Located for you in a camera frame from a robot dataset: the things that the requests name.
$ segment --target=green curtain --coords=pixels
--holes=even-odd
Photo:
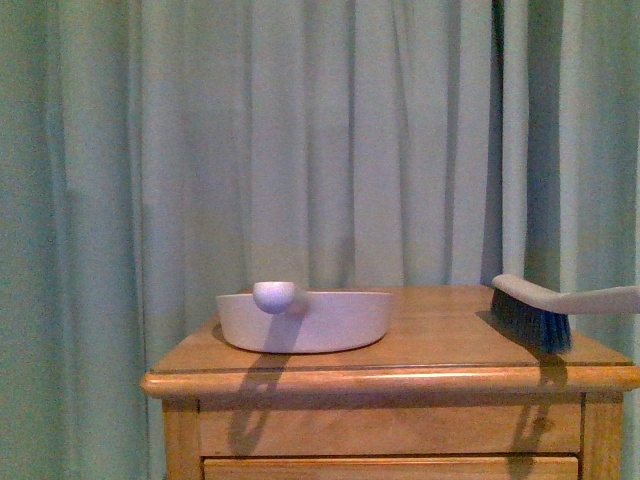
[[[161,479],[139,379],[253,281],[640,284],[639,30],[623,0],[4,2],[0,478]],[[573,322],[640,362],[637,319]]]

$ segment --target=brush bristles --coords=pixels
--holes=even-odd
[[[495,289],[491,313],[523,343],[545,353],[564,353],[571,349],[569,318],[561,313],[541,310]]]

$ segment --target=hand brush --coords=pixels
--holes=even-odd
[[[493,279],[491,312],[521,341],[545,353],[571,349],[568,315],[640,313],[640,288],[558,293],[510,274]]]

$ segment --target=wooden nightstand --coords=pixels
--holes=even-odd
[[[269,355],[215,319],[142,381],[163,402],[170,480],[619,477],[623,392],[640,368],[575,334],[537,355],[493,325],[483,286],[397,295],[378,343]]]

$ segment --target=wooden drawer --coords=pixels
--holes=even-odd
[[[574,457],[207,459],[205,480],[577,480]]]
[[[580,395],[327,396],[200,405],[200,455],[578,453]]]

